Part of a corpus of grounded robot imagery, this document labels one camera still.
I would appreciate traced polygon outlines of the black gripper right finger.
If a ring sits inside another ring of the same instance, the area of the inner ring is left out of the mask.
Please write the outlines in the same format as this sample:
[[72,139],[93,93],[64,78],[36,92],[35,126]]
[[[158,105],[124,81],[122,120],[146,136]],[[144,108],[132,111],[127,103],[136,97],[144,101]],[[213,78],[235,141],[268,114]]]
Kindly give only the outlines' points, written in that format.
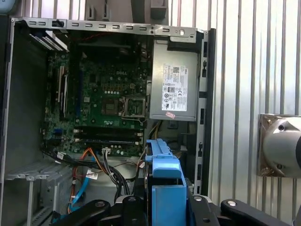
[[219,206],[207,196],[188,197],[189,226],[285,226],[286,223],[242,201],[226,199]]

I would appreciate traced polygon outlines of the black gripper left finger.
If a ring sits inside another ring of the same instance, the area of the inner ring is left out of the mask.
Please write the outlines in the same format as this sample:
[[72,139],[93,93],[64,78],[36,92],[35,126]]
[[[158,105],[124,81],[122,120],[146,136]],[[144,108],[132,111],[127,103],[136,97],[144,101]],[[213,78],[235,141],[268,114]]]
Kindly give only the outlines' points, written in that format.
[[67,215],[53,212],[54,226],[145,226],[144,202],[133,195],[121,196],[114,205],[93,200]]

